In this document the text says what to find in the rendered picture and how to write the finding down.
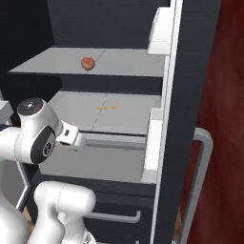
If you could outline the red round fruit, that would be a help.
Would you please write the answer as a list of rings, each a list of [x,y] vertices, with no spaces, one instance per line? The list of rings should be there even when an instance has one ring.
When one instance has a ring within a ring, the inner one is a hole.
[[[81,61],[81,66],[86,71],[90,71],[95,66],[95,61],[92,57],[84,57]]]

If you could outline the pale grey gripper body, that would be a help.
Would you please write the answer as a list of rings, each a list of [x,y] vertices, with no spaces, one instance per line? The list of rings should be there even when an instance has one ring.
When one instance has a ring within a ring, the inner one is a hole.
[[[74,141],[73,148],[76,151],[85,150],[87,147],[86,138],[83,133],[79,133]]]

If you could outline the dark grey fridge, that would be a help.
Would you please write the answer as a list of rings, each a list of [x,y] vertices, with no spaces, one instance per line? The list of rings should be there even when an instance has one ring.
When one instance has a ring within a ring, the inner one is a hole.
[[[17,107],[22,101],[39,97],[50,105],[58,92],[158,95],[157,108],[162,109],[168,55],[163,55],[162,77],[10,72],[49,48],[148,53],[158,8],[158,0],[0,0],[0,97],[10,102],[13,110],[9,126],[20,126]],[[21,163],[31,185],[24,210],[31,214],[37,211],[33,193],[44,181],[84,187],[103,182],[134,183],[42,174],[42,163]]]

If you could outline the dark freezer drawer front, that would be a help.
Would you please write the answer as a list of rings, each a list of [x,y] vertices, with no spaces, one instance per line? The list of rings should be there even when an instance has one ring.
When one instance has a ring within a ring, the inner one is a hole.
[[[88,184],[96,195],[95,213],[127,216],[130,220],[92,219],[85,223],[96,240],[105,244],[150,244],[154,184],[103,182]]]

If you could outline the dark fridge door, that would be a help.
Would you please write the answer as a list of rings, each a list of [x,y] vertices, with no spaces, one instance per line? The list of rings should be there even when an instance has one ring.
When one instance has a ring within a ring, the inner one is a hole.
[[[173,32],[150,244],[171,244],[221,0],[171,0]]]

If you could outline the small white door bin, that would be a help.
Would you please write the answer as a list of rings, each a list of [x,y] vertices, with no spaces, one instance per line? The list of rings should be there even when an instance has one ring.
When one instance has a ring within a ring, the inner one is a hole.
[[[160,7],[152,21],[148,54],[169,55],[173,33],[173,9]]]

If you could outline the tall white door bin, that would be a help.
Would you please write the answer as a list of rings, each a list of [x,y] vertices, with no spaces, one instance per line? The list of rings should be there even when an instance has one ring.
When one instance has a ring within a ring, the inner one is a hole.
[[[148,123],[144,166],[141,181],[155,184],[160,155],[161,134],[163,125],[163,110],[152,108]]]

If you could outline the dark red wooden cabinet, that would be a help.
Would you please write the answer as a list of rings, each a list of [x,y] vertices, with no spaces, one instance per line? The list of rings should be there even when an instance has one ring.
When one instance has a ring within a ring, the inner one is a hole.
[[[197,125],[213,153],[188,244],[244,244],[244,0],[222,0]]]

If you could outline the grey fridge shelf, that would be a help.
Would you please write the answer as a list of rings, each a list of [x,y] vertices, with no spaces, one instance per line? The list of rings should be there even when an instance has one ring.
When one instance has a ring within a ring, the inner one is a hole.
[[[82,68],[84,57],[94,59],[92,70]],[[146,50],[49,48],[10,72],[162,77],[164,63],[163,55]]]

